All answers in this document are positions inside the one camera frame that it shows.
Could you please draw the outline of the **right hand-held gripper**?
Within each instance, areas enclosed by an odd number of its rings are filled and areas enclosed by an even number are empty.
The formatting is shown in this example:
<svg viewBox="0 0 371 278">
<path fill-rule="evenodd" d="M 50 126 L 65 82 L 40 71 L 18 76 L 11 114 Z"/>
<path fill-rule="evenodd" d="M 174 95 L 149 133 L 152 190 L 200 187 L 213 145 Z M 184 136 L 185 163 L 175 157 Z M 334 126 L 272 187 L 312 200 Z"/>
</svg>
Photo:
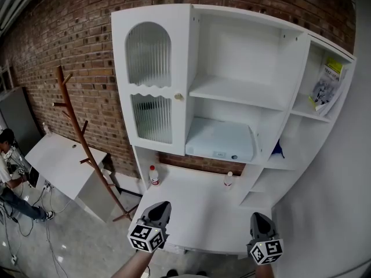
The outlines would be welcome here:
<svg viewBox="0 0 371 278">
<path fill-rule="evenodd" d="M 250 218 L 250 234 L 275 235 L 274 223 L 258 212 Z M 276 262 L 283 255 L 283 239 L 259 236 L 247 244 L 248 255 L 251 256 L 256 265 L 266 265 Z"/>
</svg>

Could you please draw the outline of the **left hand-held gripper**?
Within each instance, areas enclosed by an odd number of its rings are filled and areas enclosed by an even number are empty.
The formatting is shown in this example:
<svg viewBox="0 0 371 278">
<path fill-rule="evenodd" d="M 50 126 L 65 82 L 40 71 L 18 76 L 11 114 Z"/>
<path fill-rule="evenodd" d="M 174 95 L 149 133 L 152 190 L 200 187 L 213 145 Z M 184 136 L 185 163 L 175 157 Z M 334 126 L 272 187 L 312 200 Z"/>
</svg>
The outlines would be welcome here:
<svg viewBox="0 0 371 278">
<path fill-rule="evenodd" d="M 161 212 L 159 218 L 157 207 Z M 155 203 L 147 207 L 134 227 L 129 230 L 128 239 L 131 246 L 138 251 L 154 253 L 157 249 L 163 249 L 168 238 L 166 226 L 159 226 L 150 222 L 157 221 L 159 223 L 168 224 L 172 212 L 172 205 L 169 201 L 164 201 L 160 205 Z"/>
</svg>

